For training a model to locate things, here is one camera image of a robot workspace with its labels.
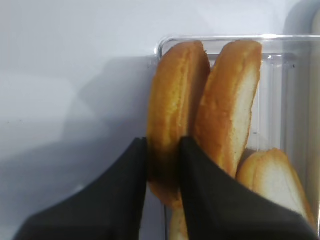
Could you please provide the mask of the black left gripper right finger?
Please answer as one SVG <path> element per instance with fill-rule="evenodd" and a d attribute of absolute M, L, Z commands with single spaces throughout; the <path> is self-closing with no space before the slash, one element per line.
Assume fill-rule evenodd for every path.
<path fill-rule="evenodd" d="M 315 240 L 304 218 L 250 191 L 192 137 L 179 144 L 179 182 L 191 240 Z"/>

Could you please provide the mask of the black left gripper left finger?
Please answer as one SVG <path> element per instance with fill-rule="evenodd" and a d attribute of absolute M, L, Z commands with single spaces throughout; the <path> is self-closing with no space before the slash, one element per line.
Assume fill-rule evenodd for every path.
<path fill-rule="evenodd" d="M 137 240 L 147 189 L 147 141 L 135 138 L 98 179 L 29 217 L 16 240 Z"/>

